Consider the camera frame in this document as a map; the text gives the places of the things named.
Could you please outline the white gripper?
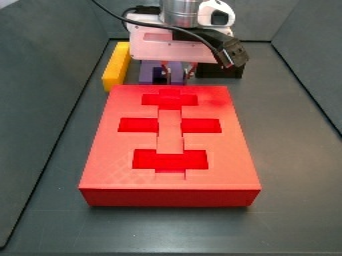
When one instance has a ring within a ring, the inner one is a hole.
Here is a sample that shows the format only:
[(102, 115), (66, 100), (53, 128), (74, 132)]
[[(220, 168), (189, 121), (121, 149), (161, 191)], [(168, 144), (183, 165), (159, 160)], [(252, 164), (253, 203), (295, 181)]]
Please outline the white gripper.
[[(136, 60), (191, 62), (184, 68), (183, 79), (188, 80), (197, 63), (215, 63), (211, 50), (193, 37), (180, 32), (151, 26), (128, 24), (129, 54)], [(171, 84), (168, 62), (160, 62), (165, 84)]]

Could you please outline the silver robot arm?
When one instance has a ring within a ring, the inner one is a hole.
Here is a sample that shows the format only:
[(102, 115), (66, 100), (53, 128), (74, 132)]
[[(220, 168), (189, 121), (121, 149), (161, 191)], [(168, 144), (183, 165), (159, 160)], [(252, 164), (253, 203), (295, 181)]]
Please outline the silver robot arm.
[(243, 64), (235, 12), (221, 0), (160, 0), (124, 17), (140, 83), (183, 84), (203, 68), (219, 73)]

